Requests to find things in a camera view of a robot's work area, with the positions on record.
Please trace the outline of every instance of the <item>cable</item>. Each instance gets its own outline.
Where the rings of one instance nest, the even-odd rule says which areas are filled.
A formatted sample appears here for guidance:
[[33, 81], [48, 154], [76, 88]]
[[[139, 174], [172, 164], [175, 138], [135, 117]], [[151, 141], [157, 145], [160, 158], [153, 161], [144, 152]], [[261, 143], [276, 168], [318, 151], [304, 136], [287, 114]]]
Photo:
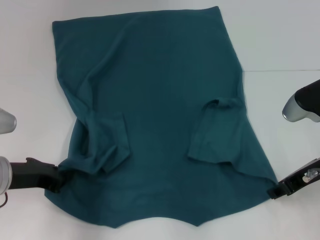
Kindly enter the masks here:
[[5, 195], [5, 201], [2, 205], [0, 205], [0, 208], [4, 207], [8, 202], [8, 194], [5, 192], [4, 195]]

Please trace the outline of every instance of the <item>white table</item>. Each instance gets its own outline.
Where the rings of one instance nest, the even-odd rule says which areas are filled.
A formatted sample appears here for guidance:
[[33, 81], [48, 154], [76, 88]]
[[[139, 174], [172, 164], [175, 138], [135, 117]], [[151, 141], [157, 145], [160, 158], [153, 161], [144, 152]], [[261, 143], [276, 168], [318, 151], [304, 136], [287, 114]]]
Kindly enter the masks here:
[[[0, 155], [11, 162], [33, 157], [56, 165], [67, 156], [75, 116], [56, 77], [53, 21], [213, 6], [220, 7], [246, 71], [248, 116], [277, 178], [320, 157], [320, 123], [290, 123], [281, 115], [295, 91], [320, 79], [318, 0], [0, 0], [0, 108], [17, 118], [16, 130], [0, 135]], [[0, 209], [4, 240], [319, 238], [319, 182], [200, 227], [156, 217], [112, 229], [66, 214], [43, 189], [8, 193]]]

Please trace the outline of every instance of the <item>white surface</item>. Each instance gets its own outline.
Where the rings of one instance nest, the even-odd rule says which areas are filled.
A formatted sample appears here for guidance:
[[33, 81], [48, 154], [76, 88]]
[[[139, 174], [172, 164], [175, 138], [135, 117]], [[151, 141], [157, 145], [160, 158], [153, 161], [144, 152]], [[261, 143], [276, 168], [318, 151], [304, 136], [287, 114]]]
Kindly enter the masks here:
[[[17, 118], [16, 130], [0, 135], [0, 155], [53, 164], [67, 156], [75, 116], [56, 79], [52, 21], [216, 5], [244, 70], [320, 69], [316, 0], [0, 0], [0, 108]], [[295, 91], [318, 79], [320, 71], [244, 74], [249, 119], [279, 180], [320, 157], [320, 123], [281, 115]], [[4, 240], [313, 240], [319, 224], [320, 182], [200, 227], [168, 218], [95, 226], [61, 211], [42, 189], [10, 190], [0, 209]]]

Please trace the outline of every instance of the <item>cloth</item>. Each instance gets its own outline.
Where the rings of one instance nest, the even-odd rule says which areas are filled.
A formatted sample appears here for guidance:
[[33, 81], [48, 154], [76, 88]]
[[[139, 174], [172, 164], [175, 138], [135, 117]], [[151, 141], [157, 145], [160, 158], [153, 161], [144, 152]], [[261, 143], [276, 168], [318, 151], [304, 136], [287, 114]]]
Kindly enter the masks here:
[[77, 120], [61, 193], [88, 223], [165, 217], [195, 226], [269, 197], [273, 170], [247, 118], [242, 68], [220, 10], [52, 24], [57, 78]]

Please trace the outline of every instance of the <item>teal fabric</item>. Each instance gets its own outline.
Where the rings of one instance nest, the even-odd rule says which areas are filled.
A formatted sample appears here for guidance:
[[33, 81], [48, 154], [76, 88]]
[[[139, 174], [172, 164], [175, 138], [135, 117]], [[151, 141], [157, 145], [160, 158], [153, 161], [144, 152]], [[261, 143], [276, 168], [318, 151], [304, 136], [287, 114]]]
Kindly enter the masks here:
[[86, 222], [199, 226], [269, 197], [242, 68], [218, 7], [56, 21], [57, 78], [77, 120], [61, 193]]

